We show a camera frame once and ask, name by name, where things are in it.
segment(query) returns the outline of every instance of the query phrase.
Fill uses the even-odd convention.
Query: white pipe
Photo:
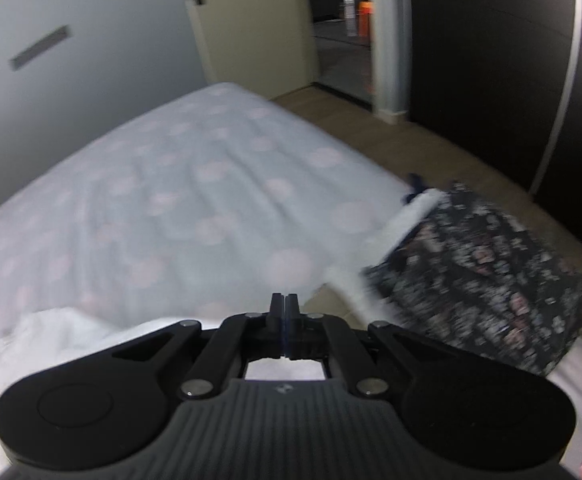
[[[551,162],[551,157],[555,151],[555,146],[558,143],[558,137],[560,136],[560,131],[562,130],[562,125],[564,124],[564,117],[567,113],[568,102],[570,101],[571,91],[573,90],[573,82],[575,81],[575,71],[578,66],[578,57],[580,56],[580,42],[582,40],[582,0],[575,0],[575,11],[573,14],[573,36],[571,38],[571,49],[570,55],[568,56],[567,65],[567,75],[564,78],[564,87],[562,88],[562,97],[560,98],[560,104],[558,104],[558,110],[555,113],[555,120],[553,121],[553,127],[551,129],[551,134],[549,134],[549,141],[544,149],[544,155],[540,162],[535,177],[533,178],[533,184],[529,189],[529,194],[531,196],[535,195],[540,189],[540,184],[544,179],[546,170]]]

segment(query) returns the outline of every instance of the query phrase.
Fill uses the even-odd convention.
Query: door frame
[[[411,0],[371,0],[373,113],[389,124],[405,120],[411,81]]]

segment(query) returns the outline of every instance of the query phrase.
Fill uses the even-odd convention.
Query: metal screw
[[[386,381],[377,377],[367,377],[356,384],[357,391],[367,397],[382,395],[389,389]]]
[[[191,379],[185,381],[180,385],[180,390],[187,397],[200,397],[207,395],[211,390],[213,390],[213,384],[204,379]]]

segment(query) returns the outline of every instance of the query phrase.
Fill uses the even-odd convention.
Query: wooden floor
[[[407,121],[390,126],[370,112],[309,87],[275,99],[287,110],[364,153],[402,179],[419,173],[431,186],[467,184],[516,216],[582,272],[582,244],[527,193],[475,156],[431,131]]]

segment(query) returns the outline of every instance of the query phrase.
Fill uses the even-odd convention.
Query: pillow
[[[404,328],[538,375],[582,332],[582,274],[462,184],[363,273]]]
[[[433,209],[444,192],[427,189],[407,203],[385,227],[362,243],[354,253],[324,272],[324,282],[341,296],[353,316],[366,325],[376,319],[398,323],[395,309],[367,283],[360,270],[375,266],[391,252]]]

